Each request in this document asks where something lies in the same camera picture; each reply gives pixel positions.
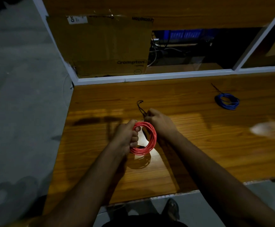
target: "wooden tabletop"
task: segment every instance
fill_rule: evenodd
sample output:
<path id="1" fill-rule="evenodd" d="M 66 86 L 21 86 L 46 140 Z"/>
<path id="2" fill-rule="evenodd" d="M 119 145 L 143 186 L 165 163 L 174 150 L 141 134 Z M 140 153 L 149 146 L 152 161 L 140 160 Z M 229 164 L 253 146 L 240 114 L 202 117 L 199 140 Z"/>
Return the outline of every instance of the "wooden tabletop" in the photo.
<path id="1" fill-rule="evenodd" d="M 235 111 L 215 103 L 211 83 L 240 99 Z M 275 73 L 75 86 L 44 214 L 78 182 L 119 123 L 142 120 L 138 100 L 144 110 L 170 116 L 185 137 L 240 181 L 275 177 Z M 178 156 L 156 144 L 141 159 L 129 154 L 105 202 L 195 189 Z"/>

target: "red wire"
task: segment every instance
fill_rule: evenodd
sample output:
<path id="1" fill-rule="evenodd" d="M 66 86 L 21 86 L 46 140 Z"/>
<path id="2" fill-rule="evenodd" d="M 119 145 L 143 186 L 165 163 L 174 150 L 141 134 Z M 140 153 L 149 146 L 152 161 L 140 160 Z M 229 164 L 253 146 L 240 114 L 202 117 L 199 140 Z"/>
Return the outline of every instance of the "red wire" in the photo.
<path id="1" fill-rule="evenodd" d="M 147 128 L 147 131 L 150 133 L 150 141 L 149 141 L 148 145 L 144 148 L 131 147 L 130 152 L 135 155 L 146 155 L 155 147 L 157 134 L 156 134 L 154 127 L 148 122 L 137 122 L 135 124 L 135 126 L 133 127 L 133 130 L 138 126 L 143 126 L 143 127 Z"/>

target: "left hand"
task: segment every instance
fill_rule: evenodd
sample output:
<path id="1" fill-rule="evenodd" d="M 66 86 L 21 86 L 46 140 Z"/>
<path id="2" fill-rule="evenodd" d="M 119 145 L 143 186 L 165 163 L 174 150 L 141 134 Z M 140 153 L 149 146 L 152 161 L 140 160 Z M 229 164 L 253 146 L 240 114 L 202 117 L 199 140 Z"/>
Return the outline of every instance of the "left hand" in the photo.
<path id="1" fill-rule="evenodd" d="M 129 153 L 130 147 L 137 146 L 140 127 L 136 127 L 135 130 L 133 130 L 135 123 L 136 120 L 132 119 L 128 123 L 120 124 L 111 141 L 111 144 L 116 148 L 116 151 L 119 151 L 123 155 Z"/>

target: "gray floor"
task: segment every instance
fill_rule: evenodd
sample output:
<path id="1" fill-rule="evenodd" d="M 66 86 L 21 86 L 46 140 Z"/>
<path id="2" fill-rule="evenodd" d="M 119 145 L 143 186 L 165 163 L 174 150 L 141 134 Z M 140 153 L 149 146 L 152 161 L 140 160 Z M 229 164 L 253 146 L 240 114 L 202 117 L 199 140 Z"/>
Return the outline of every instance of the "gray floor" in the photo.
<path id="1" fill-rule="evenodd" d="M 0 12 L 0 224 L 23 217 L 46 195 L 72 90 L 71 80 L 32 2 Z M 249 185 L 275 209 L 275 183 Z M 190 227 L 223 226 L 200 193 L 174 197 Z M 126 205 L 161 212 L 166 198 Z M 105 208 L 95 226 L 109 220 Z"/>

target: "blue wire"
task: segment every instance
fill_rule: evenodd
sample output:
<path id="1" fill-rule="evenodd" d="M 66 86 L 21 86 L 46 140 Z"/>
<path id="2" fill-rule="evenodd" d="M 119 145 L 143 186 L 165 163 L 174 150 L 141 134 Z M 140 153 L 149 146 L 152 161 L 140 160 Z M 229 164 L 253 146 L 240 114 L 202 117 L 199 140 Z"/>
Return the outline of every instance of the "blue wire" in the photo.
<path id="1" fill-rule="evenodd" d="M 214 97 L 215 102 L 218 104 L 218 106 L 227 109 L 227 110 L 235 110 L 237 106 L 240 104 L 240 100 L 236 98 L 235 96 L 229 94 L 229 93 L 222 93 L 220 90 L 218 90 L 221 94 Z M 225 101 L 222 99 L 222 97 L 228 98 L 230 101 Z"/>

